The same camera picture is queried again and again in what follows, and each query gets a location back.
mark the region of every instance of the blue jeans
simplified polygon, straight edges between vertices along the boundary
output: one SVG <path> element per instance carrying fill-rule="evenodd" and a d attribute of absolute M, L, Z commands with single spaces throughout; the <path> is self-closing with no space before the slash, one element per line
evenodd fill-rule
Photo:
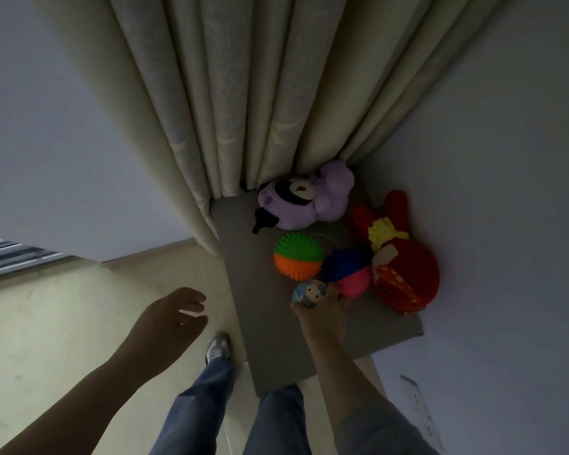
<path fill-rule="evenodd" d="M 230 361 L 213 359 L 175 398 L 150 455 L 214 455 L 217 433 L 234 387 Z M 311 455 L 303 396 L 297 385 L 267 393 L 243 455 Z"/>

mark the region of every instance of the sneaker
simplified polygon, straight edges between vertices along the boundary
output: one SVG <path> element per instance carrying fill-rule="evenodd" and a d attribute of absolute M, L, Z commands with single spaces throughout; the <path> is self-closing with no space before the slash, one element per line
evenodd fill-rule
<path fill-rule="evenodd" d="M 215 358 L 230 359 L 230 351 L 232 351 L 232 344 L 230 342 L 230 336 L 225 332 L 218 332 L 207 348 L 206 353 L 206 363 L 208 364 Z"/>

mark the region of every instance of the red plush toy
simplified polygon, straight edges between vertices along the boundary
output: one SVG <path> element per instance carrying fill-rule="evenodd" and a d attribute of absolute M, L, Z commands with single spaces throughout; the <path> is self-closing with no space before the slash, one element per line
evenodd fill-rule
<path fill-rule="evenodd" d="M 350 232 L 375 252 L 373 288 L 400 315 L 423 310 L 436 296 L 440 273 L 431 250 L 409 238 L 407 195 L 394 190 L 383 207 L 349 210 Z"/>

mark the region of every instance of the wall socket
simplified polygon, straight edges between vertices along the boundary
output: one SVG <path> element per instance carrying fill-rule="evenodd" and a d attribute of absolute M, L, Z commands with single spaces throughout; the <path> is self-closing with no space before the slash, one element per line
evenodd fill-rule
<path fill-rule="evenodd" d="M 417 429 L 434 448 L 444 452 L 445 447 L 442 444 L 436 424 L 432 420 L 432 415 L 430 415 L 430 410 L 428 410 L 424 397 L 419 391 L 419 385 L 404 375 L 401 375 L 401 384 L 411 407 L 417 412 Z"/>

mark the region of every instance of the floor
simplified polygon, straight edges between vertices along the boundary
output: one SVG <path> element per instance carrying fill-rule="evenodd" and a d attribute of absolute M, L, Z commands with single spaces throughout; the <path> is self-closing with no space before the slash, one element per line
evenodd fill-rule
<path fill-rule="evenodd" d="M 147 454 L 172 400 L 204 368 L 206 344 L 219 330 L 232 337 L 239 373 L 217 453 L 241 454 L 258 399 L 223 260 L 193 242 L 111 267 L 74 260 L 0 280 L 0 447 L 108 359 L 146 305 L 180 286 L 205 293 L 208 327 L 181 359 L 124 405 L 95 454 Z M 359 365 L 380 386 L 372 361 Z M 317 378 L 300 388 L 312 451 L 335 454 Z"/>

